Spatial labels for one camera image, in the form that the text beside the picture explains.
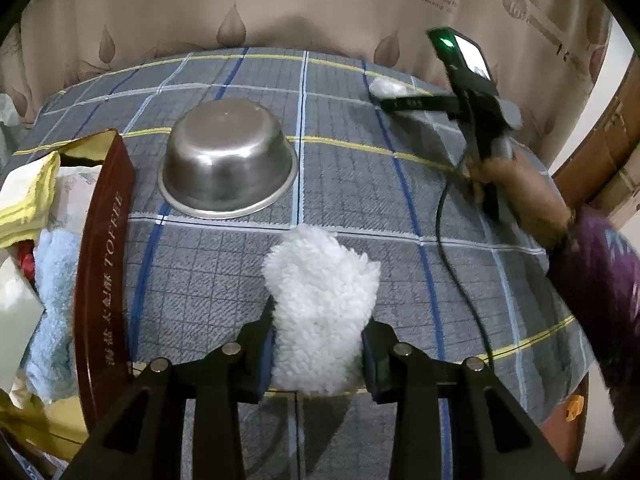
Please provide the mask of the purple sleeve forearm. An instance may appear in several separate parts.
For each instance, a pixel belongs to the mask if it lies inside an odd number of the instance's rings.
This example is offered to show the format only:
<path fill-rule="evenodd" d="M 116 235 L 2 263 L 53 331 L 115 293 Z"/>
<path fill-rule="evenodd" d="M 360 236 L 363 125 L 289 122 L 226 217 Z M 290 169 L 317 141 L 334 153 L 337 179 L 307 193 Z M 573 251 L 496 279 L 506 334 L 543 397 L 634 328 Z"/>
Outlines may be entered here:
<path fill-rule="evenodd" d="M 548 250 L 548 278 L 585 333 L 613 405 L 623 451 L 608 479 L 639 477 L 639 256 L 584 207 Z"/>

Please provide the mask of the person's right hand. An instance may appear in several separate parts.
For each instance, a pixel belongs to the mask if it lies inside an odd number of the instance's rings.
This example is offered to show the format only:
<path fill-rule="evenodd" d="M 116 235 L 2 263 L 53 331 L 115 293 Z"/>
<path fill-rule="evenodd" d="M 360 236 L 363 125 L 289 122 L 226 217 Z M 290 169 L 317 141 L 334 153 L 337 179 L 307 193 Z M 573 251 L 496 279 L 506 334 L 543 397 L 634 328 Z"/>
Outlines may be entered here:
<path fill-rule="evenodd" d="M 481 162 L 469 157 L 466 164 L 476 192 L 480 193 L 480 184 L 497 185 L 518 225 L 542 248 L 551 249 L 567 234 L 573 211 L 522 150 L 515 150 L 511 158 L 491 157 Z"/>

